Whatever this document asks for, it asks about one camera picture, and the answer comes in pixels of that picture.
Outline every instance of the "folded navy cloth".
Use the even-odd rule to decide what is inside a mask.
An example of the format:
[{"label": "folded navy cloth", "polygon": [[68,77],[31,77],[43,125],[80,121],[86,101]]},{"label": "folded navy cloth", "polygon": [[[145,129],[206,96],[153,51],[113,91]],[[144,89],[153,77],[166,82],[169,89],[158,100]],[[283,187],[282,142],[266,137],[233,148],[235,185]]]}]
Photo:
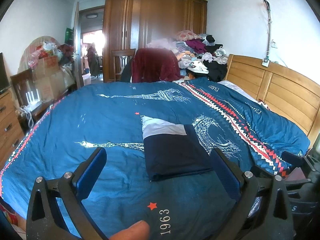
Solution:
[{"label": "folded navy cloth", "polygon": [[194,127],[144,116],[142,132],[147,173],[151,181],[212,171],[210,156]]}]

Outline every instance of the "cardboard box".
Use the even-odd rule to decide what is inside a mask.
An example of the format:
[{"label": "cardboard box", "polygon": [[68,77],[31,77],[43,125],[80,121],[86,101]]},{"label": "cardboard box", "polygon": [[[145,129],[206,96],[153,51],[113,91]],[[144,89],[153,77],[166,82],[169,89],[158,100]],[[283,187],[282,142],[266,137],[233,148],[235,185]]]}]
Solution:
[{"label": "cardboard box", "polygon": [[60,70],[53,75],[45,76],[35,81],[42,101],[57,99],[66,90],[63,72]]},{"label": "cardboard box", "polygon": [[37,80],[43,77],[51,76],[59,71],[60,67],[58,65],[58,57],[45,57],[38,61],[38,65],[33,72],[33,76],[34,79]]}]

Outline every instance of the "electrical wire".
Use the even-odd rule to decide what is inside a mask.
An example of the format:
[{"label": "electrical wire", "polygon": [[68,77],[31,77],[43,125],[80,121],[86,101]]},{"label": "electrical wire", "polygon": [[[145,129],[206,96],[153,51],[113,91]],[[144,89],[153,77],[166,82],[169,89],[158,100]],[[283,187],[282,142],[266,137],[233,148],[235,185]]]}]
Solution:
[{"label": "electrical wire", "polygon": [[31,129],[34,125],[34,122],[30,110],[28,110],[26,106],[21,106],[20,110],[26,114],[28,120],[28,127]]},{"label": "electrical wire", "polygon": [[270,49],[271,49],[271,10],[270,10],[270,4],[267,0],[262,0],[263,3],[267,6],[267,12],[268,12],[268,28],[269,28],[269,34],[268,34],[268,48],[266,51],[266,57],[264,58],[264,62],[268,62],[269,56],[270,56]]}]

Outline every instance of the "door handle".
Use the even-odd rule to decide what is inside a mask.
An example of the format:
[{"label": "door handle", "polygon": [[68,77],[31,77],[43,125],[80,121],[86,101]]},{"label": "door handle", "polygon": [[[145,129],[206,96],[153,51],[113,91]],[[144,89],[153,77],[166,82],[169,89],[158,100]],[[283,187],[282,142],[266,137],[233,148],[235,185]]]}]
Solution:
[{"label": "door handle", "polygon": [[9,130],[11,129],[11,127],[12,127],[12,123],[10,123],[10,124],[8,125],[8,127],[4,129],[4,131],[5,131],[5,132],[9,131]]},{"label": "door handle", "polygon": [[76,56],[78,56],[78,55],[79,55],[78,53],[75,53],[75,52],[74,52],[74,53],[72,54],[73,60],[76,60]]}]

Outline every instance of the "drawer handle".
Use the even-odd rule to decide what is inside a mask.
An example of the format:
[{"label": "drawer handle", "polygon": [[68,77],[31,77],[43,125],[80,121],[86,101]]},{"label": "drawer handle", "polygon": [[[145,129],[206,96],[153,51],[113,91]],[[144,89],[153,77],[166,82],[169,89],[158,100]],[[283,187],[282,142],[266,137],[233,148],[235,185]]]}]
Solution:
[{"label": "drawer handle", "polygon": [[16,140],[16,142],[14,144],[12,144],[12,147],[17,147],[19,144],[19,139]]},{"label": "drawer handle", "polygon": [[12,123],[10,123],[10,124],[8,125],[8,127],[4,129],[4,131],[5,131],[5,132],[9,131],[9,130],[11,129],[11,127],[12,127]]}]

